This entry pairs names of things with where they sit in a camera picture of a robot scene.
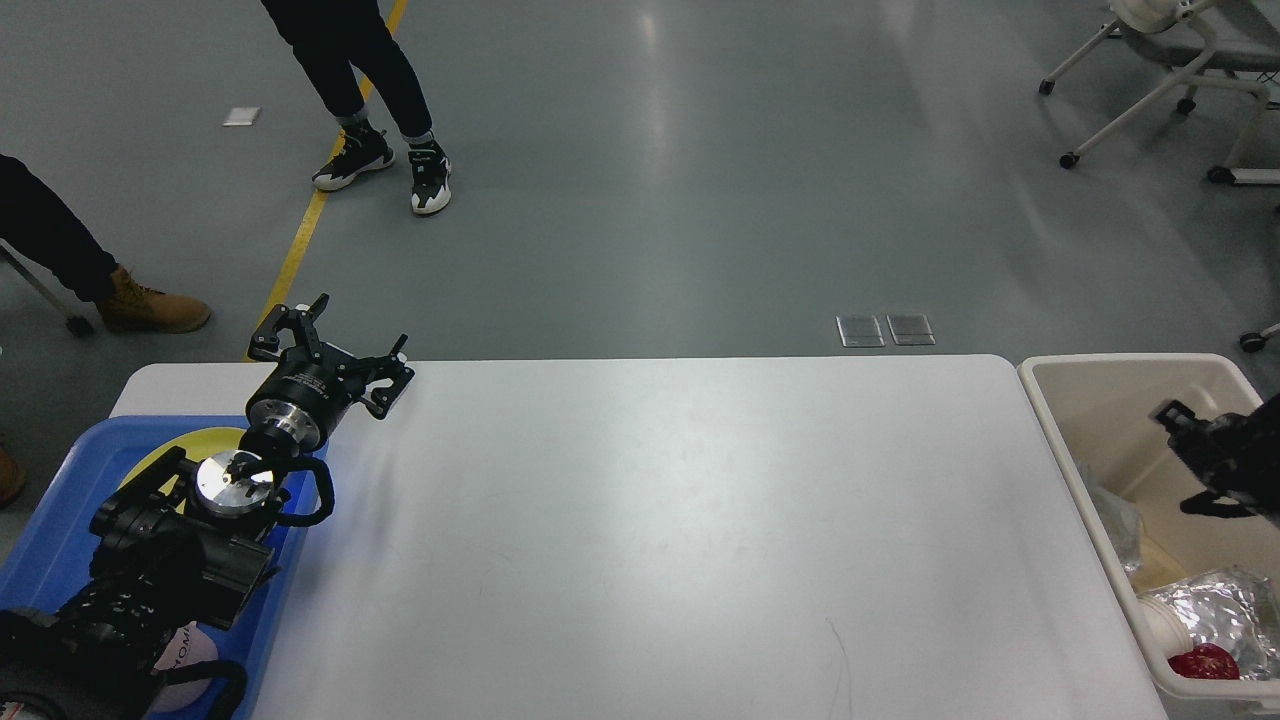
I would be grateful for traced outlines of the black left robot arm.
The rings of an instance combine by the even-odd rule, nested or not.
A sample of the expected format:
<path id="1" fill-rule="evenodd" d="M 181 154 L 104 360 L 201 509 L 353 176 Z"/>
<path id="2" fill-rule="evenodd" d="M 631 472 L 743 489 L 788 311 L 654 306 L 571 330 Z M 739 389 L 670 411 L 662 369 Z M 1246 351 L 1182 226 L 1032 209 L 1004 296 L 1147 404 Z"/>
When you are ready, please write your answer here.
<path id="1" fill-rule="evenodd" d="M 3 702 L 35 719 L 142 719 L 161 693 L 221 680 L 207 711 L 230 719 L 250 688 L 232 659 L 160 667 L 180 629 L 230 630 L 278 574 L 274 532 L 310 528 L 335 507 L 320 456 L 347 410 L 383 419 L 413 379 L 402 334 L 357 357 L 319 338 L 329 297 L 274 307 L 248 355 L 274 369 L 246 404 L 234 448 L 195 460 L 165 450 L 90 520 L 88 580 L 54 612 L 3 611 Z"/>

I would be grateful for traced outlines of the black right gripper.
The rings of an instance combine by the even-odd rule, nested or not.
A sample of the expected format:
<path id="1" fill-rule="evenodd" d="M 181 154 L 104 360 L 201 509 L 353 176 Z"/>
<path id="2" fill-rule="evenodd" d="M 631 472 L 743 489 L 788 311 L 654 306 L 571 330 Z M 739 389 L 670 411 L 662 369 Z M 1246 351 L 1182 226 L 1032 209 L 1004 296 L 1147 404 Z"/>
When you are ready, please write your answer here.
<path id="1" fill-rule="evenodd" d="M 1185 404 L 1167 400 L 1151 414 L 1167 446 L 1190 471 L 1208 471 L 1204 489 L 1179 503 L 1187 515 L 1253 518 L 1251 506 L 1279 505 L 1279 397 L 1249 415 L 1225 413 L 1198 418 Z"/>

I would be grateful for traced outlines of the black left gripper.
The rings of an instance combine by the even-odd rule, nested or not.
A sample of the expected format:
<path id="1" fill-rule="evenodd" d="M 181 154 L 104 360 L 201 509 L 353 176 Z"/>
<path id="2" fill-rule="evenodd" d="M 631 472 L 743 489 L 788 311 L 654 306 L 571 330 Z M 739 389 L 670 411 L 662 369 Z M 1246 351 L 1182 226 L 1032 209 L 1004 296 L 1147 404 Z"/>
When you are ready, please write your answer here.
<path id="1" fill-rule="evenodd" d="M 349 406 L 384 420 L 415 378 L 403 355 L 407 334 L 378 356 L 328 352 L 315 320 L 329 300 L 320 293 L 311 304 L 278 304 L 250 336 L 247 359 L 276 368 L 246 404 L 246 451 L 316 451 Z"/>

